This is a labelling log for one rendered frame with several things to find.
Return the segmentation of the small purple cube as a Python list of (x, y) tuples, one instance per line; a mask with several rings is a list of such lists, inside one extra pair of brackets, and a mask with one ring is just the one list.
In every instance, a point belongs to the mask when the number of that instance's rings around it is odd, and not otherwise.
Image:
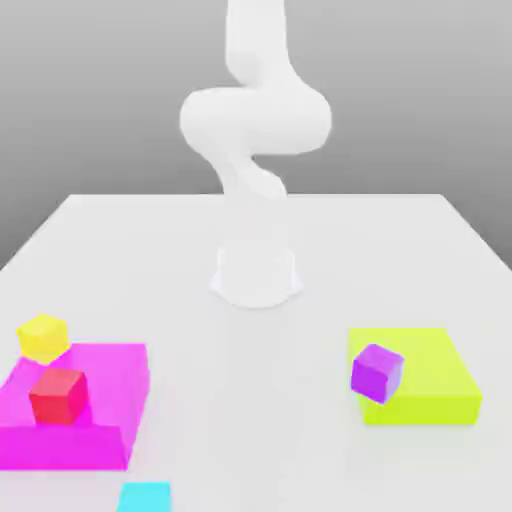
[(405, 358), (381, 345), (367, 345), (354, 359), (351, 389), (378, 403), (385, 404), (398, 389)]

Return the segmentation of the small yellow cube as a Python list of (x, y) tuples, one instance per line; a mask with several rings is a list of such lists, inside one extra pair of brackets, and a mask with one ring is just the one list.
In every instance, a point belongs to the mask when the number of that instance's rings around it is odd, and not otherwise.
[(39, 314), (17, 328), (22, 355), (42, 365), (58, 359), (70, 348), (67, 323)]

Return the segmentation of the small red cube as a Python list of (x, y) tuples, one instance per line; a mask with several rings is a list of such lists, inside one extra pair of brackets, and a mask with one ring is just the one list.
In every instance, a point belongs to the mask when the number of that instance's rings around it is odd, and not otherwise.
[(88, 404), (87, 378), (83, 371), (47, 368), (29, 391), (37, 424), (72, 425)]

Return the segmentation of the small cyan cube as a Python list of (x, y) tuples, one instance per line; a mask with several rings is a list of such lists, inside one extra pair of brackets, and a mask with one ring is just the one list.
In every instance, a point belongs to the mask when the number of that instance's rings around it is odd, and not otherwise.
[(116, 512), (172, 512), (169, 482), (127, 482), (122, 485)]

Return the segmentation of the large magenta box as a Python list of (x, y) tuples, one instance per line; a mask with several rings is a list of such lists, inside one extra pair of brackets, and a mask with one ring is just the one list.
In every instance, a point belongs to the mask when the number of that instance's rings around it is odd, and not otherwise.
[[(36, 422), (29, 392), (46, 370), (84, 373), (88, 403), (72, 425)], [(1, 470), (128, 468), (150, 387), (140, 343), (74, 343), (48, 366), (21, 357), (0, 386)]]

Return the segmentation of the large lime box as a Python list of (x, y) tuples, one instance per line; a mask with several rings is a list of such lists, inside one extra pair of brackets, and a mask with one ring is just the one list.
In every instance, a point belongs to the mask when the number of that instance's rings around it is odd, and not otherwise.
[(347, 354), (350, 389), (353, 361), (371, 343), (401, 354), (405, 362), (400, 385), (385, 404), (378, 404), (354, 391), (365, 424), (476, 423), (482, 394), (445, 329), (349, 329)]

